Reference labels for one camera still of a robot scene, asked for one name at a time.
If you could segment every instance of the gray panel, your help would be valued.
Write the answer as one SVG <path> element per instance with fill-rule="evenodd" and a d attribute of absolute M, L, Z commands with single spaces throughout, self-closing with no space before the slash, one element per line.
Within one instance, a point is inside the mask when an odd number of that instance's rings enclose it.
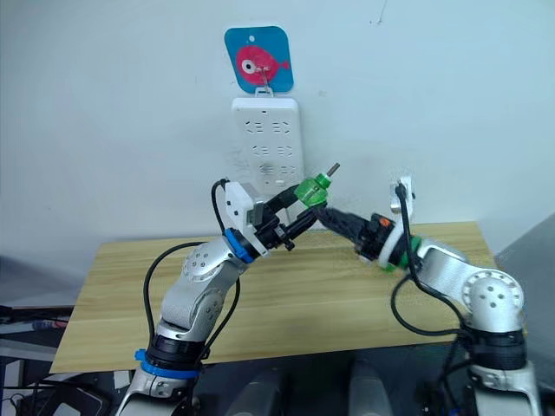
<path fill-rule="evenodd" d="M 539 384 L 555 388 L 555 214 L 496 256 L 525 291 L 528 353 Z"/>

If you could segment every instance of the electrical socket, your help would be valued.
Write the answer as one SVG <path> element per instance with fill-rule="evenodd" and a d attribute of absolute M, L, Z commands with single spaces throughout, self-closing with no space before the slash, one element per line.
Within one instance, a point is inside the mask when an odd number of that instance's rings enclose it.
<path fill-rule="evenodd" d="M 241 97 L 233 100 L 233 117 L 254 185 L 275 195 L 304 179 L 298 104 L 292 98 Z"/>

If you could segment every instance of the wooden tabletop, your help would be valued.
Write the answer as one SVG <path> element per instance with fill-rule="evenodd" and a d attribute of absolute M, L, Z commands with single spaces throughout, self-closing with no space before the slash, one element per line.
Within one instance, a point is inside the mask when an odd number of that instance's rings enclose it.
<path fill-rule="evenodd" d="M 414 225 L 413 233 L 464 251 L 472 263 L 493 259 L 476 223 Z M 165 249 L 211 237 L 103 244 L 75 305 L 51 371 L 91 372 L 135 368 L 134 351 L 147 346 L 142 283 Z M 352 243 L 329 231 L 309 231 L 291 252 L 275 250 L 241 276 L 241 299 L 207 362 L 238 361 L 421 342 L 447 341 L 408 332 L 392 316 L 389 295 L 401 272 L 363 263 Z M 151 282 L 154 320 L 161 298 L 179 277 L 187 250 L 162 262 Z M 233 298 L 231 289 L 226 308 Z M 452 328 L 454 315 L 412 283 L 399 310 L 422 328 Z"/>

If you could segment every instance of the fish sticker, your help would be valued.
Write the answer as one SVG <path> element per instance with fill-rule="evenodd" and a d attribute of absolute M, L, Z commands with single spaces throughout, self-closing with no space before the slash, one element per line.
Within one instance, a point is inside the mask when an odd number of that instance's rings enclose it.
<path fill-rule="evenodd" d="M 289 41 L 278 26 L 233 28 L 225 33 L 225 45 L 237 84 L 254 94 L 264 86 L 264 77 L 275 93 L 293 88 Z"/>
<path fill-rule="evenodd" d="M 258 86 L 264 85 L 264 76 L 270 82 L 280 68 L 290 68 L 288 61 L 276 61 L 267 50 L 259 46 L 241 48 L 237 53 L 236 65 L 243 78 Z"/>

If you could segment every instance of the screw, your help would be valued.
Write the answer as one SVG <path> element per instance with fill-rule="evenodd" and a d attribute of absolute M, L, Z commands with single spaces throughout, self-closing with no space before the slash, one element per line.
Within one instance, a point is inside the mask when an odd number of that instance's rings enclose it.
<path fill-rule="evenodd" d="M 339 166 L 340 166 L 340 165 L 339 165 L 338 163 L 335 163 L 335 164 L 328 170 L 328 172 L 327 172 L 326 174 L 327 174 L 328 176 L 333 175 L 333 174 L 336 172 L 336 170 L 339 169 Z"/>

